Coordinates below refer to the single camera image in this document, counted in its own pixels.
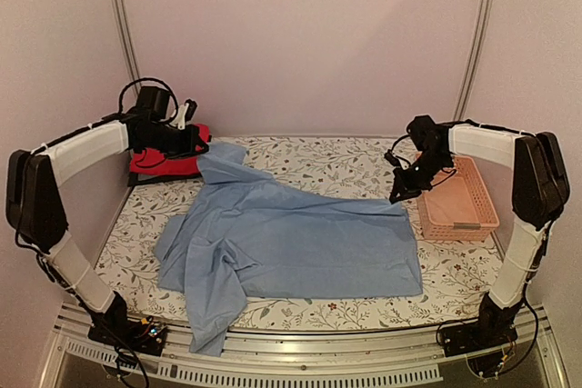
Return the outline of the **red t-shirt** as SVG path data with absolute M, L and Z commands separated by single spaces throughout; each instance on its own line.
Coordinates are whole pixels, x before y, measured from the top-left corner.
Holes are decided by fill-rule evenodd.
M 140 174 L 178 174 L 200 173 L 196 156 L 170 158 L 167 154 L 147 147 L 142 152 L 134 153 L 129 165 L 129 173 Z

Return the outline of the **light blue shirt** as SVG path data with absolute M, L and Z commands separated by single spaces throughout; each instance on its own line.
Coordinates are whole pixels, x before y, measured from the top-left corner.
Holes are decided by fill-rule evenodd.
M 156 244 L 158 284 L 185 296 L 193 353 L 219 356 L 251 297 L 422 293 L 416 238 L 400 205 L 304 192 L 245 158 L 243 146 L 229 143 L 202 154 L 201 190 Z

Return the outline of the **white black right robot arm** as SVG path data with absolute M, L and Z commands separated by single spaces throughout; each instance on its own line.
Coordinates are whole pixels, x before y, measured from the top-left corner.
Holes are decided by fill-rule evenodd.
M 537 274 L 552 227 L 570 197 L 557 135 L 470 119 L 438 123 L 425 114 L 408 124 L 404 137 L 418 156 L 409 161 L 397 156 L 393 147 L 387 149 L 385 158 L 394 175 L 392 203 L 435 188 L 437 174 L 450 168 L 457 156 L 475 158 L 503 174 L 499 183 L 491 174 L 486 179 L 502 208 L 508 240 L 497 278 L 483 296 L 477 322 L 470 329 L 474 345 L 488 348 L 504 335 L 524 304 L 527 285 Z

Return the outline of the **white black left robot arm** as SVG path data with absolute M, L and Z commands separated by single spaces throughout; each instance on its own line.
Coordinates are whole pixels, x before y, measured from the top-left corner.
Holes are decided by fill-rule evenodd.
M 135 102 L 33 150 L 9 157 L 5 194 L 6 220 L 18 247 L 35 254 L 50 281 L 59 284 L 90 314 L 101 333 L 116 346 L 135 339 L 123 297 L 95 271 L 95 263 L 73 237 L 81 215 L 76 205 L 97 208 L 88 195 L 97 190 L 90 176 L 104 162 L 129 165 L 131 176 L 185 179 L 195 161 L 209 150 L 208 127 L 193 121 L 197 103 L 179 103 L 172 88 L 154 77 L 136 79 Z

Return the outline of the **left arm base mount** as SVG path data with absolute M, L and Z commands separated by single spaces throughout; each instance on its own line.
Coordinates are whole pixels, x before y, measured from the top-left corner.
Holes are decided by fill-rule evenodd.
M 92 327 L 88 338 L 94 342 L 123 347 L 127 351 L 159 357 L 166 344 L 167 331 L 163 323 L 157 323 L 151 316 L 145 319 L 108 320 L 104 314 L 91 314 Z

